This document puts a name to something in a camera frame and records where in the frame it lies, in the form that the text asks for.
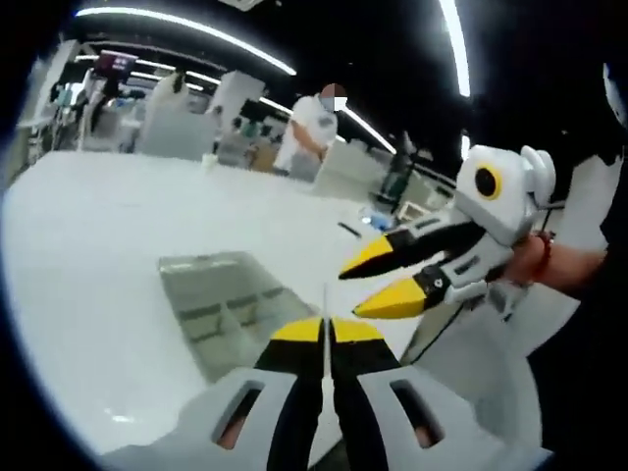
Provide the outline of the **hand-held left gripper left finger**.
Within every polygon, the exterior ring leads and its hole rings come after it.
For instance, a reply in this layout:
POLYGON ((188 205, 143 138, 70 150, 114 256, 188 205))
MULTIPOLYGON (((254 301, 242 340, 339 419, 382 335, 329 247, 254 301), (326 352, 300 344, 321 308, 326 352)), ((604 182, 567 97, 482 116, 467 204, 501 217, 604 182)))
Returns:
POLYGON ((150 445, 103 454, 106 470, 305 470, 323 406, 324 322, 288 323, 255 365, 228 373, 150 445))

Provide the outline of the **person's right hand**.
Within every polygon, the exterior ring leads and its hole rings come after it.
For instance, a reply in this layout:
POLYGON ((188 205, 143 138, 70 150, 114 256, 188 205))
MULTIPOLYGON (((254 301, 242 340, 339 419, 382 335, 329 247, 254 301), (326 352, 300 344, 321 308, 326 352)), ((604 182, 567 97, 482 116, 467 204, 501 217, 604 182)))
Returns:
POLYGON ((527 235, 513 248, 513 254, 506 265, 503 277, 518 285, 529 285, 535 278, 545 252, 545 243, 538 235, 527 235))

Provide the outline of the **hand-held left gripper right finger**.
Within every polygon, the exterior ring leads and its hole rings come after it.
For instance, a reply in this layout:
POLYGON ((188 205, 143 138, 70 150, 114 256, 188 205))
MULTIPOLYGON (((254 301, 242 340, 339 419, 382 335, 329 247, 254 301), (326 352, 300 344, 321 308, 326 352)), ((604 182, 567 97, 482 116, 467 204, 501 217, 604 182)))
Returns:
POLYGON ((364 322, 330 325, 334 408, 353 470, 540 470, 551 453, 484 430, 429 373, 402 366, 364 322))

